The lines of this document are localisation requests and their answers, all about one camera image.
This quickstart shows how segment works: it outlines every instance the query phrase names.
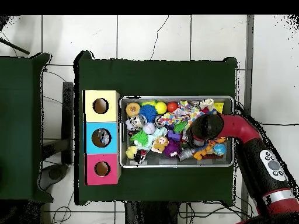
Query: blue ball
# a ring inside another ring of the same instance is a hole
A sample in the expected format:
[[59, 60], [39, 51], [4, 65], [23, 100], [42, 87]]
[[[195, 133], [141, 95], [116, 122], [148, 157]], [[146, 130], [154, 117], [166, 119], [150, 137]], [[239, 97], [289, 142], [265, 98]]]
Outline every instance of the blue ball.
[[222, 143], [217, 143], [213, 146], [213, 151], [215, 155], [221, 156], [226, 153], [227, 147]]
[[158, 115], [157, 110], [152, 105], [144, 105], [140, 108], [139, 114], [146, 117], [149, 123], [154, 123], [155, 117]]

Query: blue box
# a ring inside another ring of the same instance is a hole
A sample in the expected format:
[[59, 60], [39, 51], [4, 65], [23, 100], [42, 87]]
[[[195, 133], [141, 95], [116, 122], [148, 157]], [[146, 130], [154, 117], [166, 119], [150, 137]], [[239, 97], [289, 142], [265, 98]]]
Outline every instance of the blue box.
[[[110, 134], [110, 143], [99, 148], [92, 142], [92, 134], [97, 129], [106, 129]], [[117, 153], [117, 124], [116, 122], [87, 122], [86, 123], [86, 151], [87, 154], [112, 154]]]

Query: yellow ball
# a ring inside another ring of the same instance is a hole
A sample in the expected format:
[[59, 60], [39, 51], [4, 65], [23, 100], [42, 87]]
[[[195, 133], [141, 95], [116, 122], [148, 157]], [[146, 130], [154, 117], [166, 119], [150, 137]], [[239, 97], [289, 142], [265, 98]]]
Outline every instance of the yellow ball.
[[155, 106], [158, 114], [164, 114], [167, 111], [167, 105], [164, 102], [158, 102]]

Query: circular hole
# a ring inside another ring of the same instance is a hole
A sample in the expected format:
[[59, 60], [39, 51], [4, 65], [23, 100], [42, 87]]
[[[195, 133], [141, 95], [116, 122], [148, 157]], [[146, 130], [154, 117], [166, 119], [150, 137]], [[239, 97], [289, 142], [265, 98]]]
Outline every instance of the circular hole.
[[108, 101], [105, 100], [104, 98], [96, 99], [92, 103], [92, 108], [96, 113], [99, 113], [99, 114], [107, 113], [108, 108], [109, 108]]
[[110, 166], [108, 165], [107, 162], [98, 162], [95, 165], [95, 173], [100, 176], [104, 177], [110, 172]]
[[107, 129], [96, 129], [91, 136], [91, 140], [98, 148], [105, 148], [111, 141], [111, 135]]

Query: wooden block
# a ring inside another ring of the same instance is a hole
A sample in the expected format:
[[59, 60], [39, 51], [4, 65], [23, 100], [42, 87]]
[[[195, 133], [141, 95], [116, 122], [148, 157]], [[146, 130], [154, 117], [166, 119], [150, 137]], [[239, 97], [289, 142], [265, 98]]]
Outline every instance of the wooden block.
[[117, 153], [119, 143], [117, 128], [116, 122], [87, 122], [85, 140], [87, 154]]
[[119, 156], [87, 154], [87, 186], [117, 184], [121, 175]]
[[115, 90], [85, 90], [86, 122], [117, 122], [119, 94]]

